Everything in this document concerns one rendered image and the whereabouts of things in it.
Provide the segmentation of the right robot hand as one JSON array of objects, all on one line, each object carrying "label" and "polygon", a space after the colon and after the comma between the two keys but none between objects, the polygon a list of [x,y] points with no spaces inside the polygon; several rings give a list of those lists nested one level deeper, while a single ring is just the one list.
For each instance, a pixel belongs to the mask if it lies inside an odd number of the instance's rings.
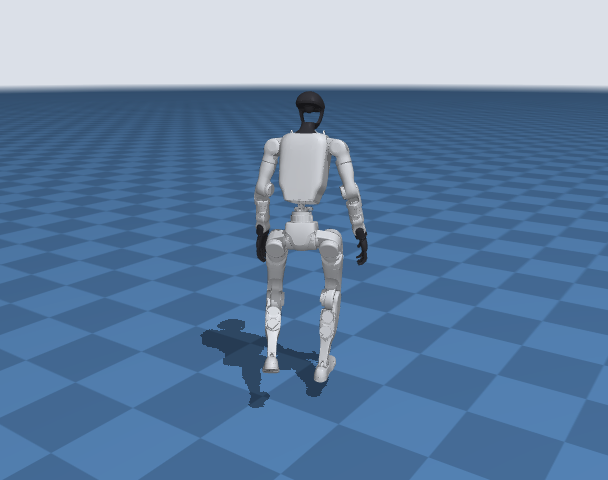
[{"label": "right robot hand", "polygon": [[357,264],[358,265],[363,265],[367,261],[367,252],[366,252],[367,251],[367,247],[368,247],[367,246],[367,239],[366,239],[367,232],[365,232],[365,234],[364,234],[364,230],[362,228],[357,228],[356,231],[355,231],[355,233],[356,233],[355,238],[360,241],[359,244],[357,245],[357,247],[358,248],[361,247],[361,249],[362,249],[362,252],[360,253],[360,255],[358,255],[356,257],[356,258],[360,258],[361,257],[359,260],[357,260],[357,262],[358,262]]}]

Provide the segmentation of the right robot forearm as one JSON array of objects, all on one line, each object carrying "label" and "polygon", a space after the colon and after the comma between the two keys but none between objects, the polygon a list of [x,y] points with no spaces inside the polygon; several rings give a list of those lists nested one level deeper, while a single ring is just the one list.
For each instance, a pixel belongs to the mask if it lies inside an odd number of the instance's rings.
[{"label": "right robot forearm", "polygon": [[364,234],[366,232],[366,228],[363,223],[364,216],[363,216],[363,211],[362,211],[362,201],[361,201],[359,188],[356,183],[355,183],[355,185],[357,188],[358,197],[347,200],[346,206],[347,206],[347,209],[349,212],[350,222],[352,224],[352,231],[353,231],[353,234],[356,236],[355,231],[357,228],[362,228],[364,230]]}]

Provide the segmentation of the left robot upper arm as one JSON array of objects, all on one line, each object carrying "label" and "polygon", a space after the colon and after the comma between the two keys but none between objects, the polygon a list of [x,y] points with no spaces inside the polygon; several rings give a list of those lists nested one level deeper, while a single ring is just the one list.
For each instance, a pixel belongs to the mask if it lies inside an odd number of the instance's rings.
[{"label": "left robot upper arm", "polygon": [[255,187],[257,194],[270,197],[275,187],[270,182],[278,163],[281,138],[269,139],[264,145],[264,155],[259,169],[259,177]]}]

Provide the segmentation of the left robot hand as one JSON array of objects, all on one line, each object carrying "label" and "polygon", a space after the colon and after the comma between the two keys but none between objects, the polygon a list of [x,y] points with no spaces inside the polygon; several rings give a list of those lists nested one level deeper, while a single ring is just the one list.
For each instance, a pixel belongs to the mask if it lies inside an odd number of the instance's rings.
[{"label": "left robot hand", "polygon": [[256,230],[256,234],[258,235],[257,237],[257,241],[256,241],[256,247],[257,247],[257,257],[259,258],[260,261],[265,262],[266,261],[266,241],[267,241],[267,237],[269,230],[266,231],[265,233],[263,233],[263,227],[262,225],[257,225],[257,230]]}]

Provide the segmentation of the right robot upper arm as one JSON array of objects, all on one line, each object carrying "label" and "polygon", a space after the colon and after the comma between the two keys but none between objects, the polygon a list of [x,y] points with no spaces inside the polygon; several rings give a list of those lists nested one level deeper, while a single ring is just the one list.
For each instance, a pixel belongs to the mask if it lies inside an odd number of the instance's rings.
[{"label": "right robot upper arm", "polygon": [[336,157],[336,166],[343,185],[340,186],[344,200],[358,197],[354,182],[354,170],[348,145],[339,139],[327,138],[328,151]]}]

